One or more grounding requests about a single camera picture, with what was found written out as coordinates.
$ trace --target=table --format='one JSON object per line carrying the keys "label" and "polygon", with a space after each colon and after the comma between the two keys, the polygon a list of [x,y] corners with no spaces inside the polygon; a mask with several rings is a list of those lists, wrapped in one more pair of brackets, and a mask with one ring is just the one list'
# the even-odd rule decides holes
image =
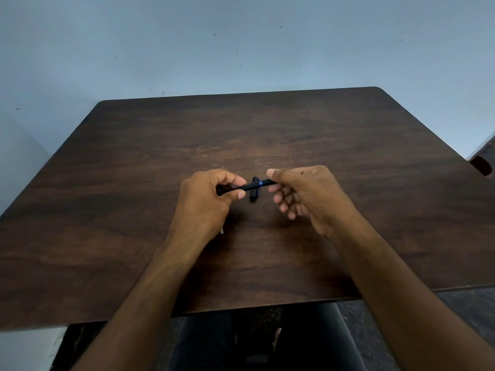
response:
{"label": "table", "polygon": [[[108,100],[0,219],[0,330],[110,318],[195,171],[315,164],[430,288],[495,283],[493,187],[380,88]],[[224,230],[176,315],[359,297],[333,246],[266,189]]]}

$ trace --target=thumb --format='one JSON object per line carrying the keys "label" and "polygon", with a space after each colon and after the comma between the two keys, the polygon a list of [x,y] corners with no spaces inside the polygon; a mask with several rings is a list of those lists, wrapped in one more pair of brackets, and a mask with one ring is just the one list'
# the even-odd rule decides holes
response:
{"label": "thumb", "polygon": [[228,205],[231,205],[232,203],[238,201],[239,199],[244,198],[245,196],[246,196],[246,192],[244,190],[232,190],[226,192],[225,194],[222,194],[220,196],[220,199],[223,200]]}
{"label": "thumb", "polygon": [[266,171],[266,175],[276,183],[290,186],[295,191],[300,191],[306,182],[302,174],[283,169],[269,169]]}

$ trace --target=person's left hand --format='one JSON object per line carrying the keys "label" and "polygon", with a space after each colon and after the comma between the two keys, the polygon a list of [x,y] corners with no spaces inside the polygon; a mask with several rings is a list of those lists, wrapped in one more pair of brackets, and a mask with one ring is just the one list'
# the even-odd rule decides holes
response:
{"label": "person's left hand", "polygon": [[220,232],[230,205],[246,195],[244,190],[233,190],[218,196],[216,186],[233,188],[245,184],[244,178],[225,169],[196,172],[185,179],[169,234],[191,236],[206,246]]}

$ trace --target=person's right arm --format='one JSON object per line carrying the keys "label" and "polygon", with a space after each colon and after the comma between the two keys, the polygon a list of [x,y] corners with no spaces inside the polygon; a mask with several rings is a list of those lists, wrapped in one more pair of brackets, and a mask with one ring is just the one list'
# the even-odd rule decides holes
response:
{"label": "person's right arm", "polygon": [[326,167],[267,175],[280,210],[309,216],[335,245],[402,369],[495,370],[494,349],[419,280]]}

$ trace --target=person's right hand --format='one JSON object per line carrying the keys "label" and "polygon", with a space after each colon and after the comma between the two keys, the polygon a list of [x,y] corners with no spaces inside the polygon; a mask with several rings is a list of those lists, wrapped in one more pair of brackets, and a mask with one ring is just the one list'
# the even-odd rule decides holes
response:
{"label": "person's right hand", "polygon": [[289,171],[269,169],[266,175],[277,182],[269,186],[268,191],[274,193],[273,201],[280,211],[287,213],[291,220],[301,215],[309,216],[320,235],[332,239],[333,225],[359,216],[327,167],[317,165]]}

